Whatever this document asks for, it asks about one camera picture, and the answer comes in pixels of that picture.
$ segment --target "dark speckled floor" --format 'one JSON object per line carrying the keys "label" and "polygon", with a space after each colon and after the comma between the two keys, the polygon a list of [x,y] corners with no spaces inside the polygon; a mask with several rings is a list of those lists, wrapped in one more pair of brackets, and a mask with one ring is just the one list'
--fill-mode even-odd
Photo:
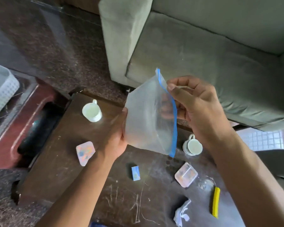
{"label": "dark speckled floor", "polygon": [[[84,86],[124,102],[109,76],[100,24],[99,16],[80,10],[61,13],[26,0],[0,0],[0,64],[38,76],[63,93]],[[11,200],[12,183],[23,174],[0,170],[0,227],[34,226],[46,211],[37,204],[19,208]]]}

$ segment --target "white plastic basket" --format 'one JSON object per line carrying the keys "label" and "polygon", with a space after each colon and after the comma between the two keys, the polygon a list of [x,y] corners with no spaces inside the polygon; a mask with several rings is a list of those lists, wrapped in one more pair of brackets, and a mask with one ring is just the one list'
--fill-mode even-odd
{"label": "white plastic basket", "polygon": [[0,65],[0,111],[19,89],[19,81],[8,68]]}

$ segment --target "white mug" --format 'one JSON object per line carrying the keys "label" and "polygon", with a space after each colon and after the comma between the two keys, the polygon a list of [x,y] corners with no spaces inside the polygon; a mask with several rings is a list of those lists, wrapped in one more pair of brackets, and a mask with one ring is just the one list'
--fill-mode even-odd
{"label": "white mug", "polygon": [[82,108],[82,114],[91,122],[98,122],[102,118],[102,112],[97,105],[97,100],[94,99],[92,103],[85,104]]}
{"label": "white mug", "polygon": [[186,140],[183,144],[183,151],[190,156],[198,155],[202,152],[202,150],[202,144],[195,139],[194,134],[191,134],[188,140]]}

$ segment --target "transparent plastic bag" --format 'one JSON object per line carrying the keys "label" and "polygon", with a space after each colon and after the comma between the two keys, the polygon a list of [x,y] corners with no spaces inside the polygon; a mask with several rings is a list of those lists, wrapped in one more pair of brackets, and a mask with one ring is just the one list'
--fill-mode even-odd
{"label": "transparent plastic bag", "polygon": [[129,145],[174,157],[177,145],[177,108],[166,90],[160,69],[128,94],[125,139]]}

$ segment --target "dark wooden table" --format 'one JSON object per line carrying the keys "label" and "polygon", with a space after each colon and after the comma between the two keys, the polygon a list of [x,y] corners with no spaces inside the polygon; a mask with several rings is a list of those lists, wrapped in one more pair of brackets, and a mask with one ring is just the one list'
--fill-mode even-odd
{"label": "dark wooden table", "polygon": [[[72,183],[82,170],[75,147],[86,141],[99,146],[110,129],[111,120],[122,106],[98,98],[103,118],[91,123],[83,117],[81,109],[92,98],[83,94],[73,96],[47,141],[41,155],[27,177],[18,187],[19,203],[34,201],[51,205]],[[178,149],[174,158],[156,152],[128,146],[112,166],[96,204],[92,221],[107,226],[175,226],[175,210],[187,198],[192,203],[187,214],[190,221],[183,226],[244,226],[233,200],[225,188],[216,166],[206,150],[199,156],[187,156],[182,144],[190,132],[178,128]],[[199,173],[189,188],[182,188],[174,174],[185,163]],[[138,165],[141,180],[133,181],[131,166]],[[221,189],[219,219],[210,213],[213,192],[204,189],[204,181],[211,177]]]}

